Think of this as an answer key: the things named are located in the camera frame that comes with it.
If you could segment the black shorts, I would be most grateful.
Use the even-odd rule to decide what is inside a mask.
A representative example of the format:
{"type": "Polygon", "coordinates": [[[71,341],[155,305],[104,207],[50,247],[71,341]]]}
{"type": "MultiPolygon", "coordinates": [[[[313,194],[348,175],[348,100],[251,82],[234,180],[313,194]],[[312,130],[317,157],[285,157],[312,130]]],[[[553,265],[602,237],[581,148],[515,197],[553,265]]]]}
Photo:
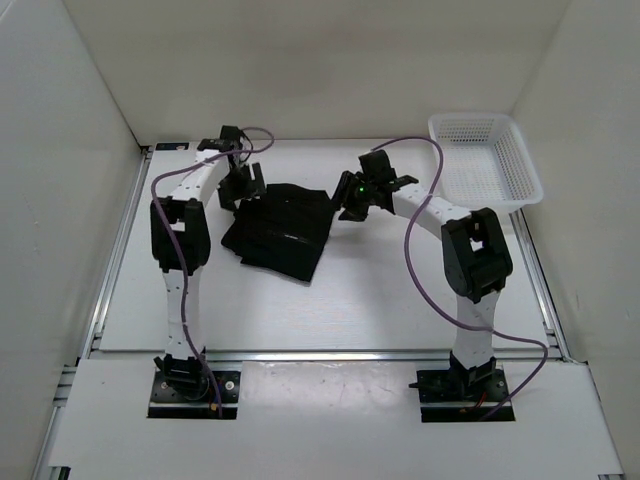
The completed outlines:
{"type": "Polygon", "coordinates": [[[309,283],[329,237],[334,205],[324,190],[269,184],[243,200],[221,245],[245,265],[309,283]]]}

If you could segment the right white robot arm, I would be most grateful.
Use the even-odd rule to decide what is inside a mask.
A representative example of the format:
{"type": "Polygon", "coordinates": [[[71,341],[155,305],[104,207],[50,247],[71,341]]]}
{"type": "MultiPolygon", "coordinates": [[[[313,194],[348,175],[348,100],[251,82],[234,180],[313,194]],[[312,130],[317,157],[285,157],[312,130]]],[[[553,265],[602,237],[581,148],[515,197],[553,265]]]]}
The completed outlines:
{"type": "Polygon", "coordinates": [[[445,278],[457,299],[449,387],[458,398],[470,400],[495,370],[495,309],[513,272],[499,217],[490,208],[454,205],[416,178],[397,175],[383,150],[364,154],[359,161],[361,169],[343,172],[332,196],[339,218],[362,222],[376,206],[410,220],[441,242],[445,278]]]}

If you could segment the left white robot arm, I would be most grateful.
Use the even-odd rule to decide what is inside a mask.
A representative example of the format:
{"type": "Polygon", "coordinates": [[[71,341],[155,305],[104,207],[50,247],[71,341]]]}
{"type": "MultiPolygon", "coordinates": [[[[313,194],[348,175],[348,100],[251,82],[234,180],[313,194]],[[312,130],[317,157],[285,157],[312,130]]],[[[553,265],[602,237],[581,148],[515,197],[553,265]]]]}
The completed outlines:
{"type": "Polygon", "coordinates": [[[202,398],[215,382],[199,319],[199,284],[212,245],[206,207],[217,194],[220,207],[231,211],[265,190],[260,165],[249,162],[262,151],[249,130],[223,126],[218,137],[198,144],[191,165],[160,174],[150,187],[151,251],[165,282],[168,320],[165,354],[155,362],[188,400],[202,398]]]}

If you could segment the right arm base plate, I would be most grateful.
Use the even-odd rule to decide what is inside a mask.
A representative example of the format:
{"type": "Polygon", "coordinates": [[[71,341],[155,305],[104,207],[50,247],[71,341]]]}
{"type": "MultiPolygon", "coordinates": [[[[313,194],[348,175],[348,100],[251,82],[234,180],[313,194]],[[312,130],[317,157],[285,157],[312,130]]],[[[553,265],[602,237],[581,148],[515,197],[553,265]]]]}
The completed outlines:
{"type": "Polygon", "coordinates": [[[469,389],[464,389],[449,371],[418,370],[416,380],[409,387],[418,391],[422,423],[515,420],[510,400],[489,416],[489,412],[510,394],[502,369],[469,389]]]}

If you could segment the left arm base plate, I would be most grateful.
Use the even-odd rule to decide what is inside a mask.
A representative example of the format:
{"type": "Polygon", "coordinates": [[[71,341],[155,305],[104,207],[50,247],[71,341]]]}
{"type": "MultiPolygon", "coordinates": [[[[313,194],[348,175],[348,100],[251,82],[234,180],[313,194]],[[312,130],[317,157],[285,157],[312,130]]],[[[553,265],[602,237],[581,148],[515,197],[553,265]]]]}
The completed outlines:
{"type": "Polygon", "coordinates": [[[241,372],[214,371],[221,394],[222,409],[218,408],[212,387],[201,392],[183,393],[175,390],[161,371],[156,371],[149,397],[147,417],[151,419],[235,420],[241,387],[241,372]]]}

